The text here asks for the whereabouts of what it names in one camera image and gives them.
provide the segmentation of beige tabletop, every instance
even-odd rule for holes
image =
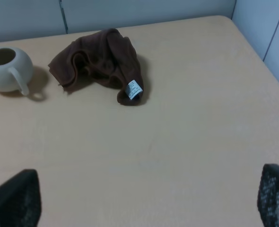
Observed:
[[[119,29],[144,102],[90,84],[67,95],[48,63],[89,33],[7,42],[35,66],[29,98],[0,94],[0,183],[39,173],[40,227],[261,227],[262,167],[279,164],[279,83],[225,17]]]

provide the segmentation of brown cloth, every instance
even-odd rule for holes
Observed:
[[[70,92],[78,77],[85,74],[105,87],[120,88],[117,101],[122,105],[136,105],[143,95],[141,92],[130,100],[125,92],[133,80],[143,91],[144,86],[135,49],[129,38],[124,38],[116,29],[78,38],[48,66],[60,85]]]

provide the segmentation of white ceramic pot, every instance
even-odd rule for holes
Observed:
[[[30,57],[21,49],[0,47],[0,91],[19,90],[29,94],[27,83],[32,78],[33,65]]]

